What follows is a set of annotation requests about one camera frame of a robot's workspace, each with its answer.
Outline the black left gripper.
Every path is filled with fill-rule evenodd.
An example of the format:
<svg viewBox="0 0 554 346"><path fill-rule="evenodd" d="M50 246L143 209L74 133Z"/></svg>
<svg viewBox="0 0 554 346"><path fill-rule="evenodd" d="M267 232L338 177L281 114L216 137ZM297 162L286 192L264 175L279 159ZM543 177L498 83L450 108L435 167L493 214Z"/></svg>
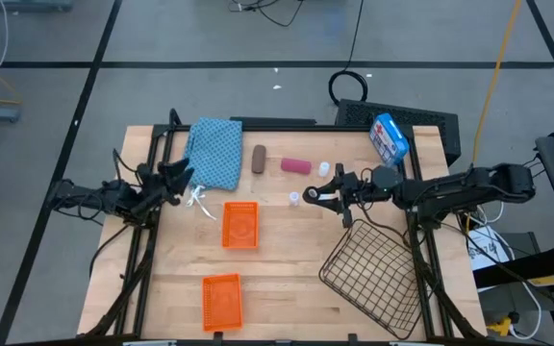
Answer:
<svg viewBox="0 0 554 346"><path fill-rule="evenodd" d="M138 202L131 208L131 214L146 213L164 202L179 206L181 201L178 195L185 194L194 173L193 168L187 169L188 165L189 159L162 161L155 173L147 163L139 164L137 173L140 178L140 192Z"/></svg>

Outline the pink bandage roll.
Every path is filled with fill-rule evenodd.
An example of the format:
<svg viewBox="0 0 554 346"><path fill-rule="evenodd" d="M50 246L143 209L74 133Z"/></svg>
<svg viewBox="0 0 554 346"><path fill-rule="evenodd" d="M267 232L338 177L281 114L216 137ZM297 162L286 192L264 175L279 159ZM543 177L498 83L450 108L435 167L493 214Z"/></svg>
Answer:
<svg viewBox="0 0 554 346"><path fill-rule="evenodd" d="M310 161L282 158L281 169L286 172L309 175L312 171L312 163Z"/></svg>

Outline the black metal table frame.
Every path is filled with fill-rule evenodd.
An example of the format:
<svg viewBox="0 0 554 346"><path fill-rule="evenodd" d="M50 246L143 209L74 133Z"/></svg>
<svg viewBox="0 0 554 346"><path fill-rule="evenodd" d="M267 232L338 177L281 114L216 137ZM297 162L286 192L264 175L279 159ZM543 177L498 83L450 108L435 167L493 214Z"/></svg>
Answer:
<svg viewBox="0 0 554 346"><path fill-rule="evenodd" d="M322 161L342 162L346 171L360 173L379 163L367 131L337 130L332 126L307 128L274 126L243 133L243 164L238 189L211 190L202 200L218 220L194 205L186 207L188 193L178 207L164 205L157 230L156 250L146 290L140 336L145 338L208 339L203 330L202 280L238 273L242 292L242 328L226 331L225 340L344 341L394 339L390 333L322 283L318 270L345 229L341 216L300 201L291 206L289 194L308 185L324 185L331 177L317 175ZM250 170L255 145L267 149L263 174ZM281 158L311 161L309 176L284 172ZM259 204L259 245L226 249L221 245L223 204L256 201ZM133 231L111 243L96 260L90 278L78 333L89 332L121 291ZM446 293L479 333L485 322L469 264L465 238L452 228L434 231Z"/></svg>

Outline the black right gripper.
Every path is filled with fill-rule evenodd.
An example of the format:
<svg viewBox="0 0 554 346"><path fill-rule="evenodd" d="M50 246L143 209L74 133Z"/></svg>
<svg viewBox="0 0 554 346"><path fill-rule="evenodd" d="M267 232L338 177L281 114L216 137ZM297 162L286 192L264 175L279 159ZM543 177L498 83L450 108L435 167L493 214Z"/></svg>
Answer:
<svg viewBox="0 0 554 346"><path fill-rule="evenodd" d="M305 197L305 202L311 205L325 208L331 211L337 211L342 215L342 226L348 229L352 223L351 204L359 202L358 195L366 191L365 182L360 180L354 172L346 173L342 163L337 163L335 167L335 177L327 184L322 186L308 186L306 193L339 193L339 198L323 197L322 195L314 198Z"/></svg>

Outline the brown bandage roll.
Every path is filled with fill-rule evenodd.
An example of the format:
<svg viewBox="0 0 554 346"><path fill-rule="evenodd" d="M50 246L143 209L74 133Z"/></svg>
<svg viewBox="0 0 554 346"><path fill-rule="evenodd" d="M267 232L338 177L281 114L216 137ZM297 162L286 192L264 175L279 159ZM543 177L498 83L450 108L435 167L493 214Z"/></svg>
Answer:
<svg viewBox="0 0 554 346"><path fill-rule="evenodd" d="M254 174L262 174L265 169L266 148L263 145L256 145L252 152L251 171Z"/></svg>

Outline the blue patterned drawstring pouch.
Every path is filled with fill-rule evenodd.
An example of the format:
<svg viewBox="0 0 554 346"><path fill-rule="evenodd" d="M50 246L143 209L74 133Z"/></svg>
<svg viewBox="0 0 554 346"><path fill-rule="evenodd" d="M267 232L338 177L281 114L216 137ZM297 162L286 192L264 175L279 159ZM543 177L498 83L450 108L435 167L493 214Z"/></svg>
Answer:
<svg viewBox="0 0 554 346"><path fill-rule="evenodd" d="M239 184L242 163L242 122L201 117L189 129L183 154L193 169L189 180L188 207L197 204L206 216L215 217L201 199L209 189L235 190Z"/></svg>

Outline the yellow power plug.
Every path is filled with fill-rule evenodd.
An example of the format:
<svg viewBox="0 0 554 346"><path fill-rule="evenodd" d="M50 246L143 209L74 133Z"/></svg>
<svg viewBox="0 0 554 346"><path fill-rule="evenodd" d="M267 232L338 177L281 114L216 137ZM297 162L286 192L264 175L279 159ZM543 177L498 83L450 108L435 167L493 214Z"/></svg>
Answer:
<svg viewBox="0 0 554 346"><path fill-rule="evenodd" d="M508 334L512 333L514 323L518 321L518 317L506 315L503 316L499 321L488 324L486 328L492 332L499 334L500 336L507 336Z"/></svg>

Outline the black beam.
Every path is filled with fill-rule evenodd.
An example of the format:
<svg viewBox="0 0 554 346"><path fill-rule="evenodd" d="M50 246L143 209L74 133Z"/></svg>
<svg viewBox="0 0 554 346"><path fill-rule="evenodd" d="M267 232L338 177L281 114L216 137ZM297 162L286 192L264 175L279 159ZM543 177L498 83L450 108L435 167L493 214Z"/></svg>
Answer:
<svg viewBox="0 0 554 346"><path fill-rule="evenodd" d="M473 271L478 288L554 275L554 249Z"/></svg>

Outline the black flat bar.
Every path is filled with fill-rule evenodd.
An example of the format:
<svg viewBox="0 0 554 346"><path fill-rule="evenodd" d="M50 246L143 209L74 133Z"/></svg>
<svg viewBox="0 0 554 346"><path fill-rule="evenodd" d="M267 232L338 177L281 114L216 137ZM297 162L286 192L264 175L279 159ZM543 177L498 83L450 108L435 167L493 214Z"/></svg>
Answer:
<svg viewBox="0 0 554 346"><path fill-rule="evenodd" d="M314 119L307 118L276 118L276 117L231 117L232 121L240 121L245 126L275 126L275 127L308 127L315 126Z"/></svg>

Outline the blue first aid kit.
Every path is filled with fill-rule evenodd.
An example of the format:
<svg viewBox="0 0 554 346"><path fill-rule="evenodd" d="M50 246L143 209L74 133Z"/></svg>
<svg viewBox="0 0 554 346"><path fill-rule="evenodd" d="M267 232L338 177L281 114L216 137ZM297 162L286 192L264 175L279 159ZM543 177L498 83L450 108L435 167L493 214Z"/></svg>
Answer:
<svg viewBox="0 0 554 346"><path fill-rule="evenodd" d="M369 138L385 166L396 166L409 153L408 139L387 112L374 118Z"/></svg>

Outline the white printed paper bag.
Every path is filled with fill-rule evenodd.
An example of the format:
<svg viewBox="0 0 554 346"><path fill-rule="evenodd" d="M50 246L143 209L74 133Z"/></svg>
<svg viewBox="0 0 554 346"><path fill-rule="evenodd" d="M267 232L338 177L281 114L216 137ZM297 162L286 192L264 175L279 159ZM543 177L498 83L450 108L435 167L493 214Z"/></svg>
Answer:
<svg viewBox="0 0 554 346"><path fill-rule="evenodd" d="M477 228L468 233L467 250L473 270L493 266L496 262L507 262L515 258L508 243L491 227Z"/></svg>

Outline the orange plastic basket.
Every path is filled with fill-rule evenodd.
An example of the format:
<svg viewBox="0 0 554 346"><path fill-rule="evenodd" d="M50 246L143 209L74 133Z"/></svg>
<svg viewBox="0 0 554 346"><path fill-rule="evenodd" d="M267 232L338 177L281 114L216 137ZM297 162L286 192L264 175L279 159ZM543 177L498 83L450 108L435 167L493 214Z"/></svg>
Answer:
<svg viewBox="0 0 554 346"><path fill-rule="evenodd" d="M203 330L223 332L242 327L239 274L205 277L202 280Z"/></svg>
<svg viewBox="0 0 554 346"><path fill-rule="evenodd" d="M257 248L259 207L257 202L226 202L222 218L222 246L232 249Z"/></svg>

